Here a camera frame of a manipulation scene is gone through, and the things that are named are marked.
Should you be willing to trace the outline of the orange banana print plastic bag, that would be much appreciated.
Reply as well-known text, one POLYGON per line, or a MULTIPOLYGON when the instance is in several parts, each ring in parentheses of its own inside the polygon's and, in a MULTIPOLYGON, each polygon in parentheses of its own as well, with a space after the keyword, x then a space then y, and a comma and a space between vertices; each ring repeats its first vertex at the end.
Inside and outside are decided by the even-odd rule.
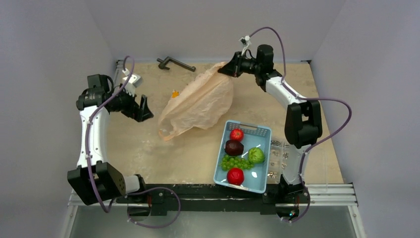
POLYGON ((214 64, 168 101, 157 123, 162 140, 171 140, 194 127, 208 129, 228 112, 234 83, 232 77, 218 72, 225 65, 214 64))

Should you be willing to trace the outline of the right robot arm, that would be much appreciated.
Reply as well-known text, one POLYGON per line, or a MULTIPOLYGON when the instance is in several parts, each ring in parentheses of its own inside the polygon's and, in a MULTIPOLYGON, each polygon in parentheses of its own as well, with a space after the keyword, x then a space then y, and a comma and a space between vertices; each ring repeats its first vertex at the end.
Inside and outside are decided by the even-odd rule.
POLYGON ((305 158, 322 136, 320 102, 301 97, 280 74, 273 63, 273 47, 259 45, 255 58, 235 52, 231 61, 218 72, 231 77, 242 73, 255 77, 256 84, 273 96, 286 110, 284 134, 289 144, 287 166, 280 177, 278 195, 285 202, 304 191, 305 158))

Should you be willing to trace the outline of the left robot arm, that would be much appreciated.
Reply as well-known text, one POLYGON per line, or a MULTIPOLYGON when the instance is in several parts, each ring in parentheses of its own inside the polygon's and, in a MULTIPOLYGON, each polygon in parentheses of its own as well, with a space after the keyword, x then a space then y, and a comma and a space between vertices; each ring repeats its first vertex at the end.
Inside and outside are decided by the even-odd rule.
POLYGON ((125 72, 116 88, 107 75, 87 77, 88 88, 76 101, 82 123, 82 141, 76 169, 68 171, 67 180, 85 205, 128 196, 136 203, 146 200, 148 190, 140 175, 123 176, 107 158, 106 131, 109 115, 120 112, 124 116, 143 122, 153 118, 147 97, 136 102, 135 89, 142 83, 139 75, 125 72))

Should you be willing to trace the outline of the small red fake apple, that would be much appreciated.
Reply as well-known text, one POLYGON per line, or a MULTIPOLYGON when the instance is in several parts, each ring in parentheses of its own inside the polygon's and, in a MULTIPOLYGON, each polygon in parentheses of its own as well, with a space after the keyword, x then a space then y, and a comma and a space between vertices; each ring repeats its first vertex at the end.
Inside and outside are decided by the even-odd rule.
POLYGON ((235 128, 230 132, 229 138, 230 140, 241 142, 244 138, 244 132, 240 128, 235 128))

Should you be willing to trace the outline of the dark purple fake fruit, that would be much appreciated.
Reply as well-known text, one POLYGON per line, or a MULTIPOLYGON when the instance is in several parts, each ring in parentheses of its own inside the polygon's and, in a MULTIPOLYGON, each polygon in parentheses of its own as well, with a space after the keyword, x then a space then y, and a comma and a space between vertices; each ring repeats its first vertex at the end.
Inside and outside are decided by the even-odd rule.
POLYGON ((244 145, 237 140, 228 140, 225 143, 224 151, 229 156, 239 156, 243 154, 244 145))

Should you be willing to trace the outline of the green fake fruit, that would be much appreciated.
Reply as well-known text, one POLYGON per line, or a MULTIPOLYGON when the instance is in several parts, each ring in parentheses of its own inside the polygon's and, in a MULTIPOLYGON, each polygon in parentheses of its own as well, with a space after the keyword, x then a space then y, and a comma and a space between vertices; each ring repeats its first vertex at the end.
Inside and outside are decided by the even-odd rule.
POLYGON ((260 147, 253 147, 248 150, 248 160, 252 164, 261 164, 265 161, 264 151, 260 147))

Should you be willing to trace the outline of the green fake grape bunch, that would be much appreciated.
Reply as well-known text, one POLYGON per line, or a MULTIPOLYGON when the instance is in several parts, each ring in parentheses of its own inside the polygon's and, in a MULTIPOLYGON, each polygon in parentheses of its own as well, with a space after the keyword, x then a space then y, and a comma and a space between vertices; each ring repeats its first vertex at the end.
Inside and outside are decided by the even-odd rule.
POLYGON ((241 158, 239 156, 225 155, 222 157, 219 166, 223 171, 228 171, 232 168, 239 168, 241 170, 250 170, 254 167, 254 163, 248 159, 241 158))

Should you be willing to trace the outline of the large red fake apple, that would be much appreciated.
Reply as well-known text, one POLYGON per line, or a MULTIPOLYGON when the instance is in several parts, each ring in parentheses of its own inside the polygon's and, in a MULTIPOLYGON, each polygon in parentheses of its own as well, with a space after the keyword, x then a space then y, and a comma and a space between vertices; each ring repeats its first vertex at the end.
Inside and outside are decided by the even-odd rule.
POLYGON ((227 172, 226 178, 228 183, 233 185, 241 185, 245 180, 244 172, 240 168, 231 168, 227 172))

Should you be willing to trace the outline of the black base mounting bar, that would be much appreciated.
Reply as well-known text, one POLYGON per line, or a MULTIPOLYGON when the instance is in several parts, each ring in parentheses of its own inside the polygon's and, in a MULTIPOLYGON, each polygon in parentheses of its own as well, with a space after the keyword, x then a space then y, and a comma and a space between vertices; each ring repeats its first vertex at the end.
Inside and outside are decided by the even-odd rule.
POLYGON ((148 184, 149 192, 116 200, 128 205, 129 213, 141 210, 152 216, 168 212, 257 212, 261 215, 297 217, 310 202, 307 191, 286 194, 278 184, 269 184, 262 194, 217 184, 148 184))

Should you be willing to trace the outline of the light blue plastic basket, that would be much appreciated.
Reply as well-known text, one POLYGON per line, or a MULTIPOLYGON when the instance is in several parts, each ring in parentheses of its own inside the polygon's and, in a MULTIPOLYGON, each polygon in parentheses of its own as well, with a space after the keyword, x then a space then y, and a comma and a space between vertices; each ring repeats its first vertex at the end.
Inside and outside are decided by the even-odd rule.
POLYGON ((267 186, 271 136, 272 131, 270 127, 249 124, 235 120, 227 120, 221 137, 218 158, 216 161, 216 167, 213 176, 214 183, 248 192, 260 194, 264 193, 267 186), (235 128, 240 128, 244 132, 244 138, 241 141, 241 143, 244 145, 244 151, 242 155, 239 155, 239 157, 248 159, 248 151, 253 147, 260 147, 265 154, 265 161, 263 163, 254 164, 254 167, 250 170, 243 170, 245 180, 241 185, 229 184, 226 178, 228 171, 223 171, 219 166, 222 157, 227 155, 224 151, 225 143, 226 141, 230 140, 230 132, 235 128))

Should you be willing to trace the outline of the clear plastic screw box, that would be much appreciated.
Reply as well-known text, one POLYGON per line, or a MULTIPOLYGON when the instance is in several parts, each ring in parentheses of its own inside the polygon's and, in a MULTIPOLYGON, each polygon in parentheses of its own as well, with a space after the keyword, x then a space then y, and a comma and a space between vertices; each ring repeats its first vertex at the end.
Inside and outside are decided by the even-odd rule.
MULTIPOLYGON (((292 181, 299 182, 297 172, 301 155, 293 152, 285 139, 275 138, 271 141, 270 161, 268 165, 267 183, 277 184, 285 173, 292 181)), ((310 191, 328 191, 328 168, 325 151, 320 147, 312 149, 305 156, 303 179, 310 191)))

